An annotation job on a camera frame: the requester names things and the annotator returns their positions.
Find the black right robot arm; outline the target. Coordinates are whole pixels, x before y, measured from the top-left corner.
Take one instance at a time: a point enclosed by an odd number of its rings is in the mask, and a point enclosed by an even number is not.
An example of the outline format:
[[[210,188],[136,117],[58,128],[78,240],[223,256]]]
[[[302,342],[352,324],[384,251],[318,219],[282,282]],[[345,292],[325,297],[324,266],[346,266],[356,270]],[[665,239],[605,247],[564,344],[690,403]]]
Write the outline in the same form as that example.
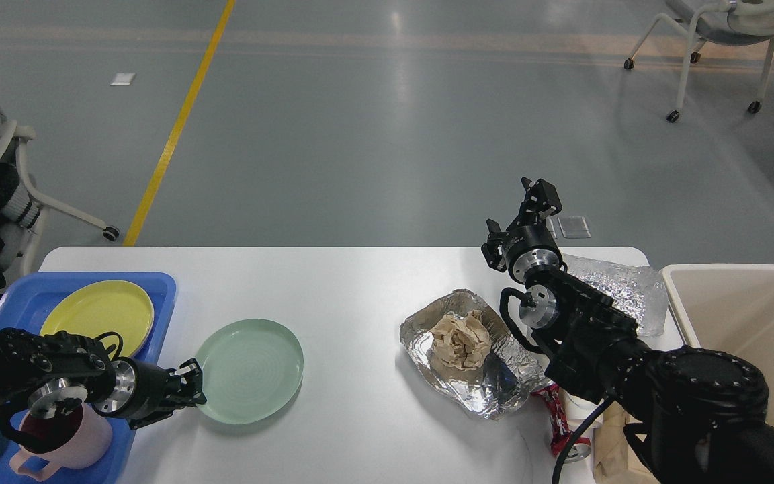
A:
[[[568,272],[547,227],[562,203],[553,184],[523,178],[524,199],[502,229],[487,220],[481,251],[522,289],[501,291],[499,312],[526,350],[547,356],[546,374],[596,405],[635,417],[624,437],[661,483],[774,483],[770,389],[740,356],[682,346],[654,350],[613,299]]]

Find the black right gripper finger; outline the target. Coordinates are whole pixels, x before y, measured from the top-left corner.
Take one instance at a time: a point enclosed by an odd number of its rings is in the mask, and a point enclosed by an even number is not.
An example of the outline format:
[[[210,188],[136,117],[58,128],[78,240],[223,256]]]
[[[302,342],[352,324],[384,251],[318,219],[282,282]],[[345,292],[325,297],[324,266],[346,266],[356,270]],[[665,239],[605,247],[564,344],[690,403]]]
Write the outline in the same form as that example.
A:
[[[486,265],[498,272],[506,272],[507,260],[503,254],[503,249],[508,232],[503,230],[500,224],[492,218],[486,220],[486,230],[488,230],[488,235],[486,241],[481,245]]]
[[[520,205],[520,220],[546,220],[562,211],[556,187],[540,178],[532,181],[528,177],[520,179],[525,190],[525,198]]]

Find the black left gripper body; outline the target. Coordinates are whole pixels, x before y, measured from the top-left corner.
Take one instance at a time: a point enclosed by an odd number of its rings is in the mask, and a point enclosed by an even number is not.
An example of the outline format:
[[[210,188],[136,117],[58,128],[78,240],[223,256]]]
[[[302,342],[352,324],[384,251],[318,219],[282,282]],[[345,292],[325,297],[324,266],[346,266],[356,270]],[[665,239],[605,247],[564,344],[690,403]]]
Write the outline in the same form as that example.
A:
[[[167,370],[157,365],[132,359],[112,362],[114,383],[111,393],[92,403],[96,413],[107,419],[125,419],[135,413],[145,401],[156,401],[175,395],[167,389]]]

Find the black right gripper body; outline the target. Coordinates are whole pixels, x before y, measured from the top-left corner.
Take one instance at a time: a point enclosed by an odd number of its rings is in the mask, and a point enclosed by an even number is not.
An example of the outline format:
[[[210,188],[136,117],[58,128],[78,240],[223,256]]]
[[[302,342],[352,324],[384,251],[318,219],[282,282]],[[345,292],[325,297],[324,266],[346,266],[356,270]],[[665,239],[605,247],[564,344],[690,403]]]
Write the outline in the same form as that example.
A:
[[[561,270],[562,254],[548,227],[546,214],[518,214],[506,229],[503,256],[514,282],[540,270]]]

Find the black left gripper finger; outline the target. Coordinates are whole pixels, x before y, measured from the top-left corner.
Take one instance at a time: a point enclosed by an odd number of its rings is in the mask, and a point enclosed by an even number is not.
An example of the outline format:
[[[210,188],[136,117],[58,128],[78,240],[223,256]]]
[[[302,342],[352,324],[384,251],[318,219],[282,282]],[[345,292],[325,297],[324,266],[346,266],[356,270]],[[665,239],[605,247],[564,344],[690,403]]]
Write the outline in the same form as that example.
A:
[[[207,397],[205,393],[196,395],[166,395],[156,401],[145,401],[135,413],[129,416],[129,428],[137,430],[141,427],[153,425],[164,419],[169,419],[175,411],[186,407],[205,405]]]
[[[172,393],[202,393],[203,370],[196,358],[167,370],[167,389]]]

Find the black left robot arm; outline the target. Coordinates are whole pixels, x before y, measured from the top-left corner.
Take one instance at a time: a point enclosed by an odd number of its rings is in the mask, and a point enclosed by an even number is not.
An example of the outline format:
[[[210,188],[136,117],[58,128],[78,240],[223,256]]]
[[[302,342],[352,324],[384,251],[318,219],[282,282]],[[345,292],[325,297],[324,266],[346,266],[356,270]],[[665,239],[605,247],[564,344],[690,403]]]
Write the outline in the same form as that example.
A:
[[[0,433],[28,450],[50,452],[62,438],[36,437],[12,425],[27,411],[49,420],[68,417],[82,404],[105,419],[123,419],[135,430],[169,419],[177,410],[205,405],[203,370],[192,358],[161,368],[121,356],[101,338],[59,331],[36,335],[0,331]]]

